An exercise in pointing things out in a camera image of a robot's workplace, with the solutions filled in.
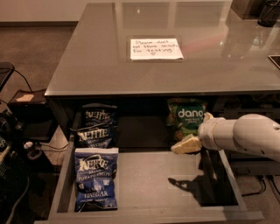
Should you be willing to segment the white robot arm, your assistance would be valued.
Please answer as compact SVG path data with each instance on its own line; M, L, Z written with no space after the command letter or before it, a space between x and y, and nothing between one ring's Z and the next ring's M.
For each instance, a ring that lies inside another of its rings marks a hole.
M280 161L280 124L267 116L243 115L238 119L213 117L205 113L198 134L190 134L171 147L175 154L189 154L202 148L237 151Z

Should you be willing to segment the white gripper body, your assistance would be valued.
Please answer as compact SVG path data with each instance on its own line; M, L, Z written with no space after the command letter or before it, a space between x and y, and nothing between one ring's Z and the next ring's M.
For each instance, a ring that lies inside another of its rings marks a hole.
M234 140L235 120L223 117L209 119L198 129L198 137L202 145L209 150L235 150Z

